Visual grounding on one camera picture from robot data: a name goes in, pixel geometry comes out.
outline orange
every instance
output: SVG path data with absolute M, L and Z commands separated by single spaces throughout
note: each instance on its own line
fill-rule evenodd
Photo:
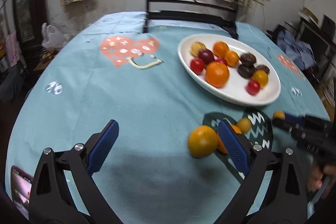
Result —
M 208 126 L 200 126 L 193 130 L 188 139 L 191 155 L 197 158 L 209 156 L 218 144 L 216 132 Z
M 285 117 L 285 113 L 283 111 L 281 111 L 281 110 L 277 110 L 273 114 L 273 119 L 274 118 L 279 118 L 279 119 L 283 119 L 284 120 L 286 118 Z
M 237 134 L 242 134 L 242 131 L 239 129 L 238 126 L 235 126 L 234 124 L 232 124 L 231 127 Z
M 224 43 L 223 41 L 217 41 L 214 45 L 213 45 L 213 53 L 214 55 L 224 58 L 226 52 L 229 50 L 229 46 Z
M 231 127 L 232 127 L 232 129 L 233 129 L 236 133 L 238 133 L 238 134 L 242 134 L 242 132 L 240 131 L 240 129 L 238 128 L 238 126 L 235 126 L 234 124 L 232 124 Z M 218 144 L 217 144 L 218 149 L 219 149 L 222 153 L 227 154 L 227 150 L 226 150 L 226 148 L 225 148 L 225 146 L 224 146 L 224 144 L 223 144 L 221 138 L 219 137 L 218 133 L 217 133 L 217 139 L 218 139 Z
M 268 75 L 263 70 L 257 70 L 253 75 L 252 79 L 257 81 L 260 84 L 260 87 L 263 88 L 268 83 Z
M 216 88 L 222 88 L 229 79 L 230 72 L 226 65 L 219 62 L 211 62 L 206 69 L 205 79 Z
M 227 150 L 226 150 L 226 148 L 225 148 L 225 146 L 224 146 L 224 144 L 223 144 L 221 138 L 219 137 L 218 133 L 217 133 L 217 139 L 218 139 L 218 145 L 217 145 L 218 149 L 219 149 L 222 153 L 227 154 Z
M 234 51 L 228 50 L 225 54 L 225 59 L 230 67 L 235 67 L 239 62 L 239 55 Z

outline blue gripper pad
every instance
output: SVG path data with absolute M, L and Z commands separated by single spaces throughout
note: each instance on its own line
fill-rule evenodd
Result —
M 92 176 L 93 173 L 100 170 L 118 136 L 119 124 L 116 121 L 113 121 L 105 132 L 103 132 L 95 147 L 88 155 L 88 165 L 86 170 L 89 176 Z
M 236 138 L 236 132 L 233 131 L 231 126 L 226 124 L 224 121 L 221 121 L 218 125 L 217 133 L 229 153 L 236 169 L 239 172 L 242 172 L 244 176 L 247 176 L 251 170 L 249 157 Z
M 288 113 L 285 113 L 285 120 L 287 122 L 298 123 L 300 125 L 304 125 L 304 123 L 305 123 L 300 117 L 295 117 L 295 116 L 290 115 Z

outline white oval plate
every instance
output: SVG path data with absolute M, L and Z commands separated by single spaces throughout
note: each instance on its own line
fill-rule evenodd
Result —
M 247 52 L 254 54 L 257 59 L 256 65 L 266 65 L 269 68 L 268 84 L 263 89 L 261 89 L 257 95 L 252 96 L 248 94 L 245 90 L 245 87 L 249 80 L 242 78 L 238 74 L 237 68 L 230 67 L 228 67 L 230 71 L 230 77 L 223 88 L 218 89 L 208 84 L 205 81 L 205 70 L 202 72 L 201 75 L 196 75 L 189 68 L 190 61 L 194 58 L 190 53 L 190 47 L 192 43 L 196 41 L 204 43 L 206 47 L 211 51 L 215 42 L 223 41 L 229 46 L 231 50 L 235 51 L 239 56 Z M 236 39 L 217 34 L 193 34 L 181 40 L 178 45 L 177 52 L 180 61 L 186 71 L 200 86 L 205 88 L 213 95 L 222 98 L 228 102 L 242 106 L 263 106 L 274 102 L 280 95 L 280 79 L 272 65 L 255 49 Z

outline light blue tablecloth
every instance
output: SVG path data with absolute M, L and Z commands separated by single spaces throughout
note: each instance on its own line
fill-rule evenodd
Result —
M 5 179 L 9 195 L 12 165 L 34 175 L 44 148 L 69 150 L 114 119 L 120 135 L 93 179 L 125 224 L 213 223 L 225 209 L 240 185 L 238 180 L 215 154 L 192 158 L 186 142 L 205 114 L 219 112 L 239 120 L 245 108 L 218 99 L 192 80 L 179 61 L 177 45 L 191 34 L 228 34 L 214 25 L 164 20 L 152 21 L 150 32 L 142 34 L 143 18 L 140 12 L 102 17 L 69 42 L 43 72 L 10 138 Z M 278 100 L 260 111 L 269 117 L 281 109 L 327 118 L 305 77 L 283 65 L 285 54 L 257 28 L 244 23 L 237 27 L 239 40 L 263 54 L 281 80 Z M 122 41 L 129 37 L 134 42 L 156 38 L 159 47 L 152 54 L 164 63 L 146 70 L 130 63 L 116 68 L 113 60 L 120 57 L 108 58 L 100 48 L 109 37 Z M 135 61 L 144 65 L 153 58 L 145 54 Z M 269 132 L 262 134 L 269 138 Z M 284 132 L 273 129 L 273 135 L 272 150 L 295 147 Z M 294 151 L 306 174 L 307 157 Z M 251 212 L 259 208 L 270 175 L 267 172 Z M 71 173 L 66 176 L 77 208 L 86 212 Z

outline pink heart print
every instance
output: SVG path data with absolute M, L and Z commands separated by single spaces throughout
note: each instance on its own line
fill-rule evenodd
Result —
M 156 38 L 134 42 L 129 37 L 108 37 L 100 44 L 100 51 L 118 68 L 128 63 L 127 57 L 137 58 L 141 52 L 144 54 L 154 53 L 158 50 L 159 45 Z

